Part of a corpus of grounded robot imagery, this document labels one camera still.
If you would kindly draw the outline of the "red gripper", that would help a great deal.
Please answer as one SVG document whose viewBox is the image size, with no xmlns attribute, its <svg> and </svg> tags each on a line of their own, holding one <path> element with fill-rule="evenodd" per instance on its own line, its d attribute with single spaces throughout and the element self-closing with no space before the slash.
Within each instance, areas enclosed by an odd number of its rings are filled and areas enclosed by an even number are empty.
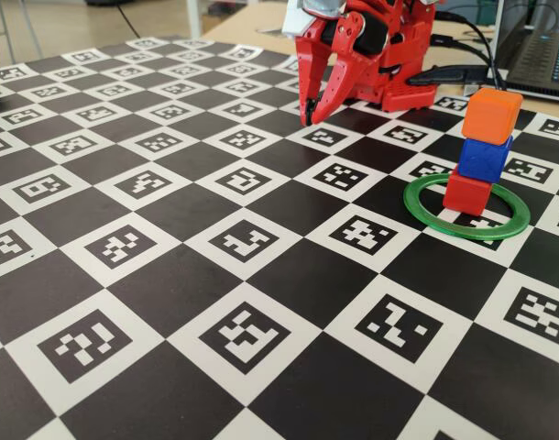
<svg viewBox="0 0 559 440">
<path fill-rule="evenodd" d="M 377 66 L 375 56 L 381 55 L 388 46 L 389 32 L 388 9 L 295 10 L 299 108 L 303 125 L 323 122 L 343 103 L 362 75 Z M 335 42 L 337 47 L 350 48 L 357 54 L 337 58 L 322 91 L 328 57 L 338 52 Z"/>
</svg>

